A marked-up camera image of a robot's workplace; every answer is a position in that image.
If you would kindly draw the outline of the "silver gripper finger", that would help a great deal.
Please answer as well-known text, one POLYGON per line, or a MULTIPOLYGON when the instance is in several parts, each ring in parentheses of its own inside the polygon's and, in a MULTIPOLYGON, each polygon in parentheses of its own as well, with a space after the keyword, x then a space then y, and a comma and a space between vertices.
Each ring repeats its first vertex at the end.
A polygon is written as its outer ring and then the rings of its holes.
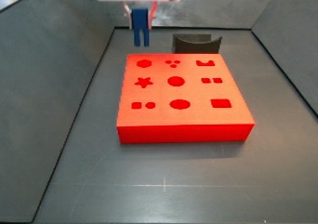
POLYGON ((156 15, 155 15, 156 8, 158 8, 158 2, 151 2, 151 8, 150 8, 150 12, 148 12, 148 29, 151 29, 152 20, 156 17, 156 15))
POLYGON ((128 20, 128 26, 130 26, 130 29, 132 28, 132 11, 131 11, 131 8, 127 4, 127 2, 123 2, 123 10, 124 10, 124 17, 127 18, 128 20))

